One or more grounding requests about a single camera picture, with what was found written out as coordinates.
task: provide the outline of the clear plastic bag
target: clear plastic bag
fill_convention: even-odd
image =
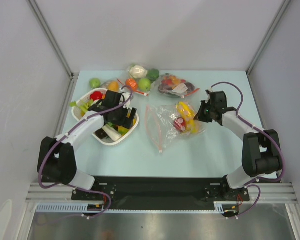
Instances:
[[[200,90],[200,88],[196,88],[191,82],[169,73],[160,76],[155,81],[153,88],[160,94],[180,98],[185,98]]]
[[[175,105],[146,106],[145,129],[159,152],[182,136],[192,136],[205,130],[204,123],[194,120],[197,113],[184,101]]]
[[[127,69],[125,79],[118,79],[122,85],[128,85],[138,94],[148,96],[153,83],[159,78],[160,72],[156,68],[145,68],[139,64],[131,64]]]

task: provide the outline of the orange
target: orange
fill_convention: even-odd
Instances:
[[[125,81],[125,85],[130,86],[133,91],[137,91],[138,90],[138,83],[133,78],[128,78]]]
[[[117,81],[112,81],[110,82],[110,84],[108,85],[108,90],[113,91],[113,92],[119,92],[119,83]]]

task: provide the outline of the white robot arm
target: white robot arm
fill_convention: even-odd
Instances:
[[[130,108],[130,93],[107,91],[100,104],[94,104],[67,133],[41,142],[37,171],[56,183],[90,190],[95,178],[77,169],[75,152],[93,133],[111,122],[130,129],[137,112]]]
[[[242,165],[226,178],[229,189],[239,189],[255,178],[282,170],[283,163],[278,150],[268,138],[261,132],[266,133],[279,144],[279,137],[274,130],[264,130],[240,116],[237,109],[227,106],[227,97],[223,91],[212,92],[207,90],[208,100],[201,101],[201,107],[195,120],[211,123],[218,122],[221,126],[232,131],[243,141]]]

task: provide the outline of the white label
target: white label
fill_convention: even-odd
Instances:
[[[184,83],[181,83],[178,86],[176,86],[175,89],[172,90],[172,93],[183,94],[187,90],[188,90],[188,87]]]

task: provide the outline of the white tray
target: white tray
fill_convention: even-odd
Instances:
[[[99,91],[103,94],[105,94],[107,92],[106,88],[95,88],[93,90],[91,90],[90,92],[88,92],[86,95],[84,95],[83,97],[81,97],[78,101],[76,101],[76,104],[78,106],[81,106],[81,101],[84,103],[87,103],[90,101],[90,95],[93,94],[94,92]],[[72,116],[79,121],[82,116],[81,116],[81,109],[78,107],[73,107],[71,110]],[[118,141],[113,141],[110,137],[106,137],[104,139],[100,139],[98,138],[95,134],[92,134],[92,136],[97,139],[100,143],[102,143],[103,145],[106,146],[115,146],[118,145],[119,143],[121,143],[122,141],[124,141],[127,137],[129,137],[131,135],[131,133],[136,129],[136,127],[139,124],[139,115],[138,113],[135,114],[134,119],[136,120],[135,125],[130,129],[130,131],[124,135],[123,137],[121,137]]]

